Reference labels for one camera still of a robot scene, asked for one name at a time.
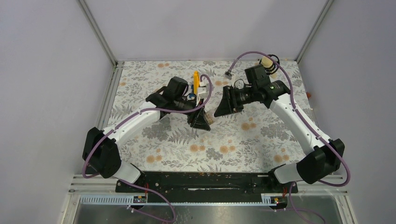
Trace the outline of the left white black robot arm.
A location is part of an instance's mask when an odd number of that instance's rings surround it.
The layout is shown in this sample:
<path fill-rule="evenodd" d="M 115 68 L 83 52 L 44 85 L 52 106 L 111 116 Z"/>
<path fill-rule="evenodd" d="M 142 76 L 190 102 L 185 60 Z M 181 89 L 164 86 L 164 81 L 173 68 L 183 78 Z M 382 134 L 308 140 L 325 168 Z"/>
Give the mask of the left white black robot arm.
<path fill-rule="evenodd" d="M 173 77 L 167 86 L 150 94 L 145 102 L 122 121 L 103 130 L 96 127 L 90 129 L 82 155 L 85 161 L 82 176 L 86 179 L 98 175 L 103 178 L 115 177 L 127 181 L 127 186 L 132 191 L 141 191 L 145 185 L 141 171 L 133 164 L 122 161 L 119 149 L 142 129 L 171 113 L 185 114 L 190 127 L 210 131 L 210 124 L 205 117 L 205 105 L 211 97 L 213 86 L 206 74 L 199 77 L 199 82 L 203 81 L 206 81 L 203 103 L 199 99 L 188 100 L 185 96 L 188 83 L 182 78 Z"/>

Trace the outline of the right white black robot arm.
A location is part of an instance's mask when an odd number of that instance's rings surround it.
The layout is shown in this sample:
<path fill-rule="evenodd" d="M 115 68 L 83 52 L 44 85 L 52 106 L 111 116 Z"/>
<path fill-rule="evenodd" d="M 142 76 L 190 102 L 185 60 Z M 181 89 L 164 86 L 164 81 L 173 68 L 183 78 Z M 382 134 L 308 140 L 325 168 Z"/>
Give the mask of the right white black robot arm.
<path fill-rule="evenodd" d="M 214 116 L 241 112 L 244 105 L 252 102 L 264 104 L 283 121 L 305 153 L 305 157 L 297 163 L 272 169 L 273 176 L 268 179 L 269 189 L 280 192 L 288 182 L 313 184 L 321 181 L 340 168 L 345 145 L 342 140 L 333 140 L 322 132 L 291 100 L 291 92 L 285 83 L 270 80 L 269 71 L 263 65 L 245 69 L 248 83 L 241 89 L 223 87 L 222 100 Z"/>

